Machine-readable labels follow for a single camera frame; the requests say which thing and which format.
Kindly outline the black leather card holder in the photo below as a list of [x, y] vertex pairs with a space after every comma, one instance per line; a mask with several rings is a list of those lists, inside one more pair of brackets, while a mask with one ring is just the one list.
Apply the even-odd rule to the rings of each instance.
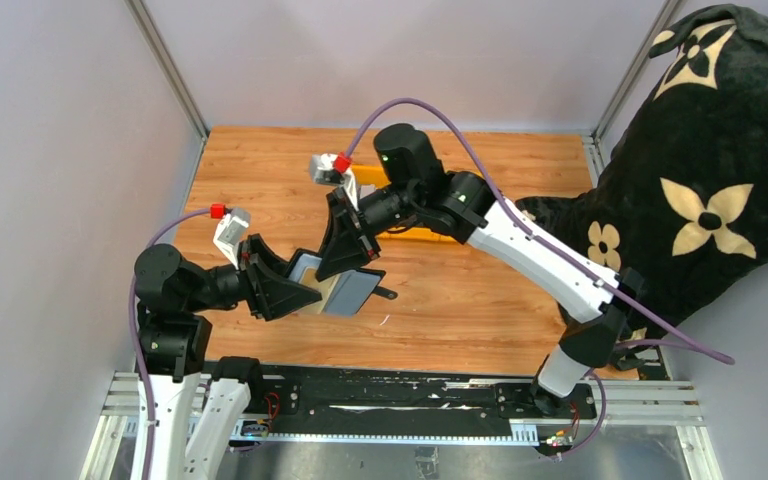
[[318, 281], [315, 274], [320, 263], [319, 256], [303, 249], [298, 249], [289, 260], [287, 278], [321, 295], [319, 301], [301, 308], [296, 314], [350, 317], [356, 315], [372, 296], [385, 300], [398, 298], [395, 290], [381, 284], [386, 275], [383, 270], [360, 268]]

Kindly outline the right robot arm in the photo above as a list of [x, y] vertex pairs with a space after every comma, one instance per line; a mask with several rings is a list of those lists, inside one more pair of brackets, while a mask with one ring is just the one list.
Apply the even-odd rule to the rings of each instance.
[[445, 169], [428, 135], [406, 123], [379, 131], [373, 147], [387, 184], [360, 197], [351, 184], [350, 157], [317, 154], [309, 172], [331, 185], [329, 218], [316, 278], [358, 270], [376, 260], [379, 234], [421, 226], [495, 257], [549, 293], [569, 321], [531, 382], [526, 403], [556, 417], [571, 403], [578, 382], [606, 366], [627, 329], [640, 277], [585, 259], [517, 211], [488, 175]]

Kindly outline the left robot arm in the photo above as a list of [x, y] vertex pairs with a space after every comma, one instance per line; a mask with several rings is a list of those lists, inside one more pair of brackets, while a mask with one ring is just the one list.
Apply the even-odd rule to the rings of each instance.
[[321, 300], [321, 293], [289, 278], [289, 265], [258, 235], [235, 247], [226, 265], [205, 269], [170, 244], [148, 247], [135, 267], [139, 419], [144, 452], [132, 476], [214, 479], [243, 413], [274, 416], [280, 399], [269, 391], [256, 358], [221, 358], [206, 384], [197, 423], [190, 418], [202, 385], [213, 326], [207, 310], [243, 305], [270, 321]]

